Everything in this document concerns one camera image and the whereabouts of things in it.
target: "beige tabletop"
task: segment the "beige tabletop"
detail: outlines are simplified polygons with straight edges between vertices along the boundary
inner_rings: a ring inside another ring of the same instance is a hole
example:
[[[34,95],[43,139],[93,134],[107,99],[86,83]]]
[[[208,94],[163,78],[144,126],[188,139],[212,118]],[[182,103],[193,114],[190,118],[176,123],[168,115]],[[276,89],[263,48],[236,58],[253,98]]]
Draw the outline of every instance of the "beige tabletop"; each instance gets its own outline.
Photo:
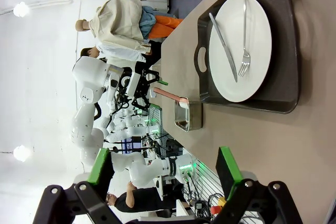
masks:
[[[177,95],[199,96],[194,68],[197,19],[217,0],[203,0],[162,46],[161,76]],[[219,146],[229,146],[241,170],[267,185],[285,182],[303,223],[320,224],[336,197],[336,0],[292,0],[300,34],[302,92],[287,115],[204,104],[201,130],[174,124],[173,101],[157,98],[163,126],[215,170]]]

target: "fork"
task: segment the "fork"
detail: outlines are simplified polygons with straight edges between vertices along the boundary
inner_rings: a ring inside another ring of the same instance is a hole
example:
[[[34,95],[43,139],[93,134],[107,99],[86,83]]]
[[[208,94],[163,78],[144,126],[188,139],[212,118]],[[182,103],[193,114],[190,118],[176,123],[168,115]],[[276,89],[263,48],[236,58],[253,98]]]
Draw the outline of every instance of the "fork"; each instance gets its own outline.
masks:
[[[238,75],[240,77],[243,77],[245,73],[247,72],[248,68],[250,67],[250,54],[246,50],[246,0],[244,0],[244,42],[243,42],[243,47],[244,47],[244,54],[243,54],[243,60],[240,65],[240,69],[238,72]]]

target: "light bulb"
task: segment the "light bulb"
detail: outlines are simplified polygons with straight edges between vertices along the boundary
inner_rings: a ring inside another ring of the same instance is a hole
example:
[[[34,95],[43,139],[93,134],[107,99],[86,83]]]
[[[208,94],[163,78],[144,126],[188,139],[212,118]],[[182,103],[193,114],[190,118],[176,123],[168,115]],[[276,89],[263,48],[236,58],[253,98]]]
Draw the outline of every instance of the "light bulb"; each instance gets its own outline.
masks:
[[[14,149],[13,155],[17,160],[24,162],[30,157],[31,151],[23,145],[20,145]]]
[[[20,2],[19,4],[17,4],[14,9],[13,9],[13,13],[16,17],[24,17],[29,13],[29,7],[28,5],[26,5],[25,2]]]

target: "plate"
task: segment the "plate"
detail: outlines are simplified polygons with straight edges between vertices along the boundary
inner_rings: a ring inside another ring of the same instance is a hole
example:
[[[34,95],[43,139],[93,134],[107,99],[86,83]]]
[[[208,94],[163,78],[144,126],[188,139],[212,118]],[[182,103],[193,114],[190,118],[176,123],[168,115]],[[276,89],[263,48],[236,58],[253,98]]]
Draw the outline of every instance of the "plate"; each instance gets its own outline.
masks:
[[[244,0],[227,0],[220,8],[216,21],[226,45],[230,48],[237,73],[243,59]],[[228,101],[249,99],[266,76],[271,53],[272,35],[269,21],[256,0],[247,0],[246,50],[251,56],[249,70],[235,82],[225,50],[212,28],[209,42],[209,66],[219,93]]]

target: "knife blade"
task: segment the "knife blade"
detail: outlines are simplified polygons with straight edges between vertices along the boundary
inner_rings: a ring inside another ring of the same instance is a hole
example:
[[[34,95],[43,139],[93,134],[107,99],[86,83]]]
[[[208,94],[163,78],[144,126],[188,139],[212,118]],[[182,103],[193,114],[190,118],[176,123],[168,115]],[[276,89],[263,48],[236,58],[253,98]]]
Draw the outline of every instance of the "knife blade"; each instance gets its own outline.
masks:
[[[217,32],[217,34],[218,34],[218,36],[219,36],[219,39],[220,39],[220,41],[221,41],[221,43],[222,43],[222,46],[224,47],[225,54],[226,54],[226,57],[227,57],[227,59],[228,59],[228,61],[229,61],[229,64],[230,64],[230,67],[231,67],[231,70],[232,70],[233,77],[235,78],[235,81],[238,82],[238,78],[237,78],[237,70],[236,70],[236,66],[235,66],[235,63],[234,63],[234,61],[233,61],[233,58],[232,58],[232,54],[231,54],[231,52],[230,52],[230,49],[229,49],[229,47],[225,44],[225,41],[224,41],[224,39],[223,39],[223,37],[222,37],[222,33],[221,33],[221,31],[219,30],[218,24],[217,24],[217,22],[216,22],[214,16],[212,15],[212,13],[209,13],[209,17],[210,17],[210,19],[211,19],[212,24],[213,24],[214,27],[215,27],[215,30],[216,30],[216,32]]]

